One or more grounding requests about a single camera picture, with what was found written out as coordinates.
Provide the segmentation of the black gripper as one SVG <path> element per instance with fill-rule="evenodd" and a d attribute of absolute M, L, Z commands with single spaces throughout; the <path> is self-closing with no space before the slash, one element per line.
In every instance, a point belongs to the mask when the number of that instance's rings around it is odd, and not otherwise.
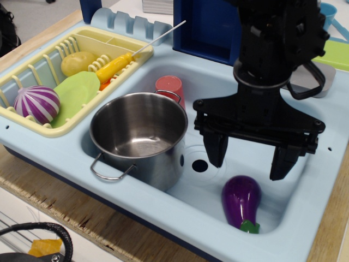
<path fill-rule="evenodd" d="M 193 103 L 195 129 L 203 136 L 208 159 L 216 168 L 222 166 L 229 137 L 273 145 L 269 178 L 283 180 L 297 162 L 297 150 L 302 156 L 316 152 L 325 125 L 284 101 L 280 90 L 289 83 L 290 74 L 277 72 L 265 80 L 237 62 L 233 75 L 238 82 L 236 94 Z"/>

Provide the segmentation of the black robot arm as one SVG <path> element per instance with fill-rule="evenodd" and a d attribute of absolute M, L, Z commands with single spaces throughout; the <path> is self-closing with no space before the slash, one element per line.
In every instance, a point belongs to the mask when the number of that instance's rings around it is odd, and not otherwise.
<path fill-rule="evenodd" d="M 323 56 L 329 34 L 317 1 L 232 1 L 242 27 L 233 66 L 237 92 L 199 99 L 195 129 L 209 161 L 222 166 L 229 138 L 275 148 L 270 179 L 282 180 L 299 157 L 315 153 L 325 124 L 288 105 L 280 90 L 296 100 L 322 92 L 326 79 L 313 59 Z"/>

